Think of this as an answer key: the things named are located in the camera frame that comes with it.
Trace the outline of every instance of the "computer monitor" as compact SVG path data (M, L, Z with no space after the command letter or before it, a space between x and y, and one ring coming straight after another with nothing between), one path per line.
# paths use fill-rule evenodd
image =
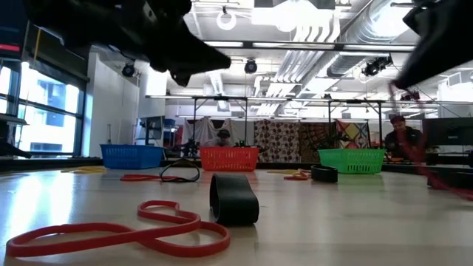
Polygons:
M473 145L473 117L422 120L428 146Z
M23 1L3 1L0 10L0 60L20 60L28 18Z

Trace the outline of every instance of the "table surface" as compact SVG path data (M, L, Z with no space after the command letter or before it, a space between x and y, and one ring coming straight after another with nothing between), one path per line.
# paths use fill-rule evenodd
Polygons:
M190 168L169 174L191 176ZM148 170L157 173L156 169ZM340 175L339 184L287 181L281 174L247 174L259 198L259 221L230 228L231 246L215 256L175 258L124 244L76 253L5 258L5 243L25 231L76 222L114 222L136 229L162 226L137 219L147 200L178 201L209 219L211 172L198 183L122 183L129 171L67 174L59 171L0 176L0 264L4 265L470 265L473 203L430 190L423 177L381 173ZM80 239L102 233L45 237ZM201 232L165 238L193 245L212 242Z

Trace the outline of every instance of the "green basket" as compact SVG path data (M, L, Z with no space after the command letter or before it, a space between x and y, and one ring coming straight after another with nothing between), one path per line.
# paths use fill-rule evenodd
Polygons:
M321 164L337 168L341 174L377 174L381 172L383 149L319 150Z

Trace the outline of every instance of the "red basket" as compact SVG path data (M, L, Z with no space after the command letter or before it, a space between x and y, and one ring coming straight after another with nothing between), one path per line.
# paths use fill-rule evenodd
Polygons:
M258 154L258 148L200 148L204 171L254 171Z

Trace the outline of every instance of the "spotlight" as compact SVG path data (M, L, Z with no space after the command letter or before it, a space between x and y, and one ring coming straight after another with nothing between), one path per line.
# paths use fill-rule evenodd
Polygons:
M421 96L419 95L419 92L413 92L413 93L406 93L401 95L400 100L420 100Z
M121 73L123 74L123 76L127 77L127 78L131 78L133 77L133 75L135 74L135 66L134 64L126 64L125 67L121 70Z
M258 65L254 59L248 59L245 65L245 73L246 74L254 74L258 70Z
M374 61L367 62L367 65L361 72L367 77L372 77L385 70L389 65L392 65L391 56L376 58Z

